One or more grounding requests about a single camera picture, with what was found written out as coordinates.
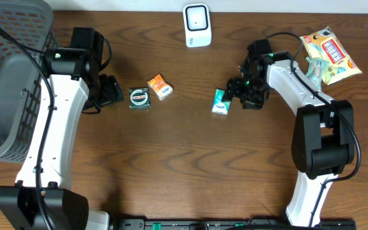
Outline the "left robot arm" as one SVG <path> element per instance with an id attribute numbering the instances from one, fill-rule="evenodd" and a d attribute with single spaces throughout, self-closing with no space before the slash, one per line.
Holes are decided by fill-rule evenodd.
<path id="1" fill-rule="evenodd" d="M 48 48 L 36 69 L 40 108 L 26 160 L 15 184 L 0 187 L 0 210 L 15 229 L 115 229 L 106 211 L 90 209 L 71 190 L 72 153 L 81 114 L 99 114 L 124 99 L 104 74 L 109 41 L 91 27 L 75 27 L 69 47 Z"/>

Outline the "mint green tissue pack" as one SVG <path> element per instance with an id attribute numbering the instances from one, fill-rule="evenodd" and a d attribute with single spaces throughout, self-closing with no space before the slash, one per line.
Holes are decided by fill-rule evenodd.
<path id="1" fill-rule="evenodd" d="M 305 76 L 315 85 L 319 90 L 321 90 L 321 82 L 323 80 L 323 75 L 328 68 L 329 62 L 324 59 L 306 57 L 309 63 L 307 73 Z"/>

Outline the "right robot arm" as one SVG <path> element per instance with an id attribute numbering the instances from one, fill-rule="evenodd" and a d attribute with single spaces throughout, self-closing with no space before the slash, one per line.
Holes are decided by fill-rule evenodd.
<path id="1" fill-rule="evenodd" d="M 240 78 L 230 79 L 222 101 L 239 98 L 244 109 L 259 110 L 275 90 L 295 114 L 291 155 L 298 170 L 285 215 L 292 226 L 315 227 L 332 183 L 344 180 L 355 157 L 353 108 L 336 101 L 306 78 L 287 51 L 273 52 L 267 39 L 247 47 Z"/>

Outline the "yellow orange snack bag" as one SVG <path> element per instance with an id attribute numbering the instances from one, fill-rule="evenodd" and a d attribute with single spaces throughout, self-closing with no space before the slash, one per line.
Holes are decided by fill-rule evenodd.
<path id="1" fill-rule="evenodd" d="M 339 39 L 329 26 L 301 36 L 310 60 L 318 59 L 328 64 L 320 74 L 326 85 L 331 85 L 348 77 L 362 74 L 351 56 L 346 52 Z"/>

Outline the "small orange snack packet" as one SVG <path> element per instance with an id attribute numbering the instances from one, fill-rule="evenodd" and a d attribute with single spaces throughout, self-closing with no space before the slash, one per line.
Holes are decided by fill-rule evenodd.
<path id="1" fill-rule="evenodd" d="M 148 86 L 156 93 L 159 100 L 165 99 L 174 91 L 173 87 L 164 80 L 161 74 L 150 79 Z"/>

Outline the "white teal Kleenex tissue pack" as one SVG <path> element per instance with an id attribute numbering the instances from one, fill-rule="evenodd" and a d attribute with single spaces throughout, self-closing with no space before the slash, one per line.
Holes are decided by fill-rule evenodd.
<path id="1" fill-rule="evenodd" d="M 213 99 L 213 105 L 212 105 L 212 109 L 211 111 L 213 113 L 216 114 L 223 114 L 223 115 L 227 115 L 229 112 L 229 108 L 230 108 L 230 101 L 225 101 L 223 102 L 223 96 L 224 96 L 225 91 L 222 89 L 216 89 L 215 90 L 215 96 Z"/>

